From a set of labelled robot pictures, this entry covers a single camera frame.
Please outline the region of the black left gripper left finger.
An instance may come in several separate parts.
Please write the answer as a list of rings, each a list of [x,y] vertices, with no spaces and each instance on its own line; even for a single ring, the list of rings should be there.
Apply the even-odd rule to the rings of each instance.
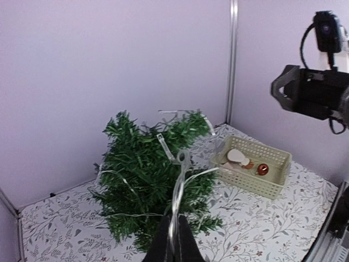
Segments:
[[[173,261],[173,253],[169,240],[169,226],[171,215],[161,219],[150,248],[147,251],[142,262],[171,262]]]

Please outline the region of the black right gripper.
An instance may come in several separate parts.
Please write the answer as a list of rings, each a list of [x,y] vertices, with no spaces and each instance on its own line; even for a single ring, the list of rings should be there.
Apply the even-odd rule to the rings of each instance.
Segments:
[[[287,65],[271,83],[270,94],[286,111],[348,121],[348,73]]]

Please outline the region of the clear string light garland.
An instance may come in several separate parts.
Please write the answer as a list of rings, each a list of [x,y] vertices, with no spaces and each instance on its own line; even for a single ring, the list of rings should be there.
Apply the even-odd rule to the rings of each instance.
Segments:
[[[149,247],[160,220],[172,212],[181,173],[185,186],[179,214],[189,216],[195,234],[222,226],[222,219],[211,215],[208,207],[216,173],[194,160],[194,143],[213,134],[202,112],[175,111],[148,126],[121,111],[108,121],[104,133],[109,142],[103,162],[95,167],[98,188],[91,193],[116,241],[131,236],[138,249]]]

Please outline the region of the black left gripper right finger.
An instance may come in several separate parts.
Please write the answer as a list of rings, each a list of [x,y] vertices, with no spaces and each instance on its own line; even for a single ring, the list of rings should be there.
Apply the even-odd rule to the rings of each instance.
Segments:
[[[174,242],[175,262],[204,262],[194,235],[185,216],[178,218]]]

